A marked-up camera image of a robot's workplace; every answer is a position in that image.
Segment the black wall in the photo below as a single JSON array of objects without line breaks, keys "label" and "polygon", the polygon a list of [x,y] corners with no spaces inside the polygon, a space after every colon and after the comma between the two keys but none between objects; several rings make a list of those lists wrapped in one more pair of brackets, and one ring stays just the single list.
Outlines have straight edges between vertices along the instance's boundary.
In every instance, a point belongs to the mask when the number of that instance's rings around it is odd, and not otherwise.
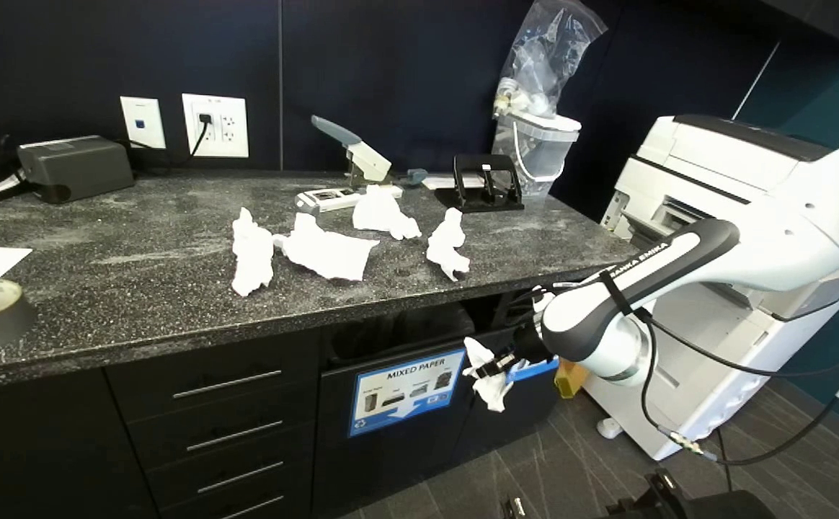
[{"label": "black wall", "polygon": [[[250,164],[343,167],[321,112],[397,167],[484,153],[491,102],[531,0],[0,0],[0,137],[125,137],[119,96],[157,96],[184,156],[178,92],[250,102]],[[588,0],[611,32],[569,85],[586,125],[556,197],[599,216],[660,112],[730,115],[774,39],[689,0]]]}]

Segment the white printer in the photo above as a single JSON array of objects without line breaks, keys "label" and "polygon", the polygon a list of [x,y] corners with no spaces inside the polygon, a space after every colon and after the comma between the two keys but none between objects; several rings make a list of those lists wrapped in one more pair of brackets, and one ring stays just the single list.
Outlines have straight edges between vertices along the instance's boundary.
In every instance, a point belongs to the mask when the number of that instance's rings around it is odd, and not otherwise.
[{"label": "white printer", "polygon": [[[756,127],[702,115],[663,115],[616,180],[603,228],[651,245],[696,219],[730,215],[789,170],[828,151]],[[686,287],[658,300],[654,317],[713,355],[756,370],[782,370],[839,313],[839,271],[789,294],[732,287]],[[650,411],[686,438],[706,438],[730,421],[766,379],[713,363],[671,339],[658,334],[660,362]],[[608,412],[603,435],[627,430],[651,460],[680,447],[640,412],[640,388],[588,382],[588,395]]]}]

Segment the white container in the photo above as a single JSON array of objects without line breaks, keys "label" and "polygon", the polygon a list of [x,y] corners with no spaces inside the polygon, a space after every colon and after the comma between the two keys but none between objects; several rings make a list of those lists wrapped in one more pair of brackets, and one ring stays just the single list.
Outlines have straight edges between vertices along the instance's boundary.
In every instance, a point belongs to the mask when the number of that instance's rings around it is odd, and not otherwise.
[{"label": "white container", "polygon": [[556,112],[501,112],[497,127],[497,156],[511,156],[526,186],[526,197],[544,197],[566,170],[569,148],[582,125]]}]

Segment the dark wall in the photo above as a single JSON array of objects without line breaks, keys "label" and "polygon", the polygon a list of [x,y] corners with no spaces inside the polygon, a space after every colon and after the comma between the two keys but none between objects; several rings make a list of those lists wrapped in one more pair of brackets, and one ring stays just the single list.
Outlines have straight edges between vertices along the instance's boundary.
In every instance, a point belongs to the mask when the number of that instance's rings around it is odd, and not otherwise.
[{"label": "dark wall", "polygon": [[491,104],[531,0],[285,4],[285,164],[343,167],[308,115],[357,130],[397,167],[491,148]]},{"label": "dark wall", "polygon": [[[157,96],[184,160],[178,92],[250,102],[250,164],[343,167],[321,112],[394,167],[491,148],[491,104],[531,0],[0,0],[0,137],[125,138],[119,96]],[[599,216],[654,115],[730,115],[774,39],[693,0],[588,0],[608,24],[559,112],[586,125],[553,195]]]},{"label": "dark wall", "polygon": [[[753,92],[740,122],[839,148],[839,52],[787,42]],[[787,363],[818,370],[839,362],[839,314]],[[818,402],[839,389],[839,373],[797,379]]]},{"label": "dark wall", "polygon": [[183,92],[247,98],[250,153],[278,164],[275,0],[0,0],[0,137],[125,137],[119,96],[157,96],[184,153]]}]

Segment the drawer handle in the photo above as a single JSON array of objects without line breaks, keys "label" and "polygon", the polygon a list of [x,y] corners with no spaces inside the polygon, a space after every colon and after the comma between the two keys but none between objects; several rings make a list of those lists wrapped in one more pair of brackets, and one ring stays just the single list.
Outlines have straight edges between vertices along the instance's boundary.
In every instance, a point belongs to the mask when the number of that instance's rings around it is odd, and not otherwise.
[{"label": "drawer handle", "polygon": [[283,496],[272,496],[268,502],[260,502],[260,506],[250,506],[250,509],[234,512],[234,515],[227,515],[227,516],[223,516],[223,519],[240,519],[240,516],[247,516],[247,515],[255,515],[255,512],[272,509],[272,506],[278,506],[278,502],[283,502]]},{"label": "drawer handle", "polygon": [[237,442],[237,438],[245,438],[245,435],[257,435],[257,432],[266,432],[266,430],[278,430],[278,427],[283,427],[283,421],[268,421],[268,424],[260,424],[260,427],[247,427],[247,430],[237,430],[237,432],[216,435],[216,438],[207,438],[207,442],[196,442],[196,445],[188,445],[188,453],[207,451],[207,447],[216,447],[216,445],[226,445],[226,442]]},{"label": "drawer handle", "polygon": [[268,382],[268,379],[281,379],[283,370],[272,370],[272,373],[257,373],[257,376],[247,376],[247,379],[230,379],[230,382],[220,382],[220,385],[207,385],[207,388],[194,388],[194,389],[184,389],[184,392],[175,392],[171,399],[196,399],[196,395],[207,395],[207,392],[220,392],[220,389],[230,389],[230,388],[243,388],[243,385],[257,385],[257,382]]},{"label": "drawer handle", "polygon": [[227,479],[220,479],[220,483],[211,483],[204,489],[200,489],[196,493],[213,493],[220,489],[227,489],[227,486],[237,486],[237,483],[245,483],[245,479],[255,479],[255,477],[263,477],[263,473],[272,473],[272,470],[281,470],[283,463],[275,463],[275,466],[266,466],[266,467],[257,467],[257,470],[247,470],[247,473],[237,473],[237,477],[227,477]]}]

